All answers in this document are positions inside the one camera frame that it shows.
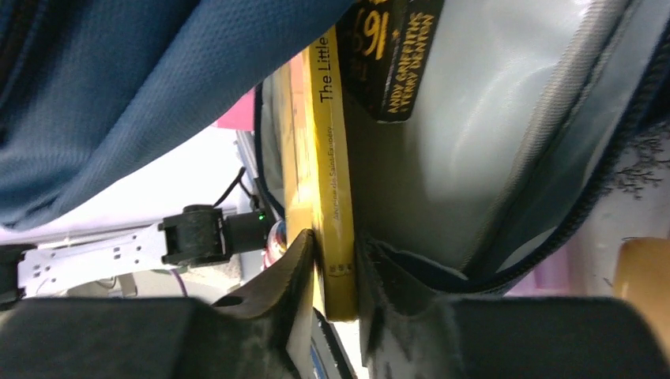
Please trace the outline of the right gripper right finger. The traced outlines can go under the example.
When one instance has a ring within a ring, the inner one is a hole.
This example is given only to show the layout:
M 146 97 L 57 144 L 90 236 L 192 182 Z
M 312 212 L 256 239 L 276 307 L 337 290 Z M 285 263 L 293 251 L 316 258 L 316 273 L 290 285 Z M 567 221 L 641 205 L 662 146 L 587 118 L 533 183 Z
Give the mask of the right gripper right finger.
M 614 298 L 436 291 L 391 247 L 356 241 L 360 351 L 372 378 L 666 378 L 642 316 Z

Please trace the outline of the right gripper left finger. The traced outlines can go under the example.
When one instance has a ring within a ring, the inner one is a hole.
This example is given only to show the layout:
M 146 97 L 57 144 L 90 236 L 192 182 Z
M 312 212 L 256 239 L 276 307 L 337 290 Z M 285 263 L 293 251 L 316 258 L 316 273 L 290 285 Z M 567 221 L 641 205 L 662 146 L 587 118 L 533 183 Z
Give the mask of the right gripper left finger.
M 315 236 L 212 305 L 196 298 L 26 300 L 1 328 L 4 378 L 311 374 Z

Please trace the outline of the yellow book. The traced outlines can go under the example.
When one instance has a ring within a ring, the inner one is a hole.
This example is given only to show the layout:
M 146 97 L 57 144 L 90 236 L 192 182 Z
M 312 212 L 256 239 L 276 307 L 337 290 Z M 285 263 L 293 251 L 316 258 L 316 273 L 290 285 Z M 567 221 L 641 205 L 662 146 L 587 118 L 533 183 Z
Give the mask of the yellow book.
M 354 223 L 336 29 L 273 75 L 288 239 L 316 238 L 318 294 L 329 321 L 358 317 Z

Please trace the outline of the navy blue student backpack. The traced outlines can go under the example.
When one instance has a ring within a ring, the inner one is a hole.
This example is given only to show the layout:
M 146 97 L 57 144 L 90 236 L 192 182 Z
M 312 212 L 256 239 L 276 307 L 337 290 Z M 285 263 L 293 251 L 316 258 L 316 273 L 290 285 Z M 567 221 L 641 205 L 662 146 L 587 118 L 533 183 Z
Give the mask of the navy blue student backpack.
M 2 2 L 2 227 L 191 139 L 354 2 Z M 509 287 L 602 195 L 668 213 L 669 4 L 444 1 L 413 110 L 359 128 L 361 226 L 437 291 Z

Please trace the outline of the treehouse story paperback book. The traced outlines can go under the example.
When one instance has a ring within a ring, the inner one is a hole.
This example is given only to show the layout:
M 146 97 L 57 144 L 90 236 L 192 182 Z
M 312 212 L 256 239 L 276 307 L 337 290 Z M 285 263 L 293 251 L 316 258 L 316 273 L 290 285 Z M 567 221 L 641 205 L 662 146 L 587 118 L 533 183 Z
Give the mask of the treehouse story paperback book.
M 344 90 L 377 122 L 413 111 L 443 0 L 356 1 L 337 22 Z

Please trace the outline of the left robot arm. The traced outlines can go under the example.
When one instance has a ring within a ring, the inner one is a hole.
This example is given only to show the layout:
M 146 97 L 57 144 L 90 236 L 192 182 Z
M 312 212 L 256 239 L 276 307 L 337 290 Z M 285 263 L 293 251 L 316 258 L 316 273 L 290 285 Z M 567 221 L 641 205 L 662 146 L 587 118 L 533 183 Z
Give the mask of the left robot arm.
M 276 221 L 263 209 L 226 216 L 212 205 L 190 205 L 147 228 L 97 242 L 56 249 L 4 245 L 1 308 L 135 272 L 226 264 L 235 254 L 264 249 Z

